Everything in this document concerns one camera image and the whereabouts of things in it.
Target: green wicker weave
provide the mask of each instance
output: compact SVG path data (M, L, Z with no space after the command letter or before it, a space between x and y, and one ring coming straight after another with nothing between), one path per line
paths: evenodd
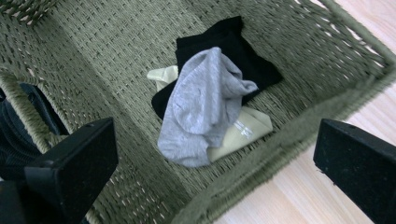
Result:
M62 137L19 82L37 85L69 132L114 117L120 165L91 223L211 222L313 143L321 118L346 118L396 78L395 56L331 0L64 0L38 20L54 2L2 3L0 87L42 152ZM208 167L168 162L147 71L176 64L177 37L236 15L285 78L248 104L275 132Z

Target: clothing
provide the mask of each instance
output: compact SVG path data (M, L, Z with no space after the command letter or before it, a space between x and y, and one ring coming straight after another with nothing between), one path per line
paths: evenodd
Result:
M148 78L155 80L157 91L177 79L177 66L154 69L148 72ZM236 150L255 142L273 130L270 117L266 114L242 106L238 120L227 129L221 147L207 149L207 157L211 162L223 158Z
M162 90L169 83L175 81L178 76L177 66L172 65L165 68L154 69L148 72L148 79L154 80L157 85L157 91Z
M207 157L211 162L216 161L255 142L272 130L272 122L268 115L243 106L238 120L224 135L221 147L208 148Z
M259 57L249 43L241 36L242 20L240 17L220 21L201 35L194 35L177 40L177 66L182 70L185 62L192 55L213 47L221 48L224 55L244 74L244 80L255 82L258 89L243 97L244 105L254 96L271 85L282 80L273 64ZM167 85L157 92L151 104L159 118L163 119L169 97L176 86L177 81Z
M21 88L40 117L49 126L49 130L58 135L67 134L67 130L40 89L25 83L21 84ZM11 103L6 96L2 97L2 102L0 102L0 176L5 180L24 179L23 167L40 155L41 153L25 130Z
M220 147L241 110L242 96L257 90L221 49L190 58L178 78L165 111L158 147L170 161L208 165L206 150Z

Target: floor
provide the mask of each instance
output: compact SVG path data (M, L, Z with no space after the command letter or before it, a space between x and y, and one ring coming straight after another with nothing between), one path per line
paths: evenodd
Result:
M396 53L395 0L336 0ZM396 145L396 82L346 122ZM314 165L314 146L217 220L234 223L373 223Z

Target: dark fabric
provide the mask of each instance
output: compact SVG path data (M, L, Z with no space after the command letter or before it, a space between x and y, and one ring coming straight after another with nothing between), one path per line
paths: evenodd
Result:
M4 94L3 90L0 89L0 102L3 102L6 99L6 95Z
M28 84L21 84L21 87L49 130L55 134L67 134L42 92ZM5 180L24 179L23 166L40 155L32 137L6 98L0 103L0 176Z
M242 71L243 79L251 80L259 87L257 91L243 97L242 104L244 105L267 87L281 81L282 76L273 64L258 56L241 36L242 26L241 17L234 17L217 22L201 35L179 38L177 40L176 56L178 70L181 71L183 65L193 55L205 49L221 48L222 53L229 57ZM151 100L155 113L161 119L163 119L176 82L177 80L157 92Z

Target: white sock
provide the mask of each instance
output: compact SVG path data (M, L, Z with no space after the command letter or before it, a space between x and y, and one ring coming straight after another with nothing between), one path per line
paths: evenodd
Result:
M154 69L148 72L148 79L154 80L157 84L157 91L162 90L169 83L175 81L178 76L176 65L165 68Z
M221 147L210 147L207 157L211 162L216 161L255 142L272 130L272 122L268 115L243 106L238 120L224 135Z

